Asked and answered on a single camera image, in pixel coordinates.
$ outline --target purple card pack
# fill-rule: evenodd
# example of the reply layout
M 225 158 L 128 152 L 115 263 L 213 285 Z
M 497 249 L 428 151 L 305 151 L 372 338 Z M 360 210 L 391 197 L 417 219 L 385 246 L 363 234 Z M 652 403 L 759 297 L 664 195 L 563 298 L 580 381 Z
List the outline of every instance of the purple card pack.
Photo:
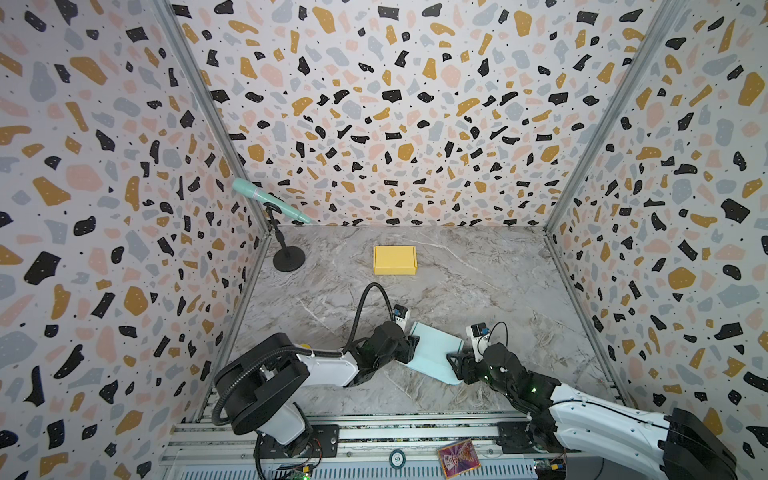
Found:
M 475 452 L 472 440 L 462 440 L 452 443 L 437 451 L 440 465 L 446 478 L 453 478 L 464 472 L 480 468 L 480 460 Z

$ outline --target terrazzo wall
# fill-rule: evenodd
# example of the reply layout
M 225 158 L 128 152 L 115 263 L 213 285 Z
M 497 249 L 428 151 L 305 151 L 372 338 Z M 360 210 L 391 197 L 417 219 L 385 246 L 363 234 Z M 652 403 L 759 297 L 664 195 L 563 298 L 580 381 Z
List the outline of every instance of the terrazzo wall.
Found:
M 249 178 L 321 224 L 536 225 L 651 0 L 178 0 Z
M 146 5 L 0 7 L 0 478 L 144 478 L 255 226 Z
M 765 478 L 768 3 L 688 7 L 554 239 L 640 408 L 694 412 Z

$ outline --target yellow cardboard box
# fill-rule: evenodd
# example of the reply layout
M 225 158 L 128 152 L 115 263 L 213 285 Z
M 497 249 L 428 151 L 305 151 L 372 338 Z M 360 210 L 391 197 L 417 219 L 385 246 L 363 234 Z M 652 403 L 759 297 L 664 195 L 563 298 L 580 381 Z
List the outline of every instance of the yellow cardboard box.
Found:
M 416 247 L 373 247 L 374 275 L 416 275 Z

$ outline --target black round base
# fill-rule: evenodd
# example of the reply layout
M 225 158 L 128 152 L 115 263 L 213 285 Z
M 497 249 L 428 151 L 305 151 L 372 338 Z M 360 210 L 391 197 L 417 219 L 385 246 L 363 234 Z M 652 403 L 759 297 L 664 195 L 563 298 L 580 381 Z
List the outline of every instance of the black round base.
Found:
M 281 248 L 275 253 L 272 264 L 281 272 L 293 272 L 304 264 L 306 256 L 299 247 Z

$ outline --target robotic arm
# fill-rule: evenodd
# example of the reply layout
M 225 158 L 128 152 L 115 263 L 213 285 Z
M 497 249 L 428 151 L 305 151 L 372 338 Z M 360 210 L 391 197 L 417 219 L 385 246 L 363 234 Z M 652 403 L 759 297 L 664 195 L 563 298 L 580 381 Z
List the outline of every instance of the robotic arm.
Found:
M 220 393 L 213 423 L 231 423 L 235 434 L 258 431 L 268 435 L 284 458 L 297 457 L 313 439 L 313 427 L 299 406 L 288 400 L 300 386 L 352 387 L 396 359 L 412 360 L 419 343 L 404 333 L 408 315 L 395 305 L 389 320 L 370 338 L 354 341 L 364 292 L 349 341 L 341 351 L 321 352 L 295 346 L 276 333 L 227 365 L 214 378 Z M 473 331 L 487 332 L 485 325 Z M 457 379 L 467 384 L 485 382 L 511 405 L 528 414 L 527 440 L 498 442 L 505 453 L 581 450 L 637 470 L 656 480 L 736 480 L 736 458 L 699 419 L 686 410 L 672 415 L 642 412 L 579 392 L 559 380 L 529 372 L 501 343 L 475 351 L 448 354 Z M 228 417 L 220 417 L 225 409 Z M 503 434 L 503 425 L 499 425 Z M 255 452 L 257 470 L 259 455 Z

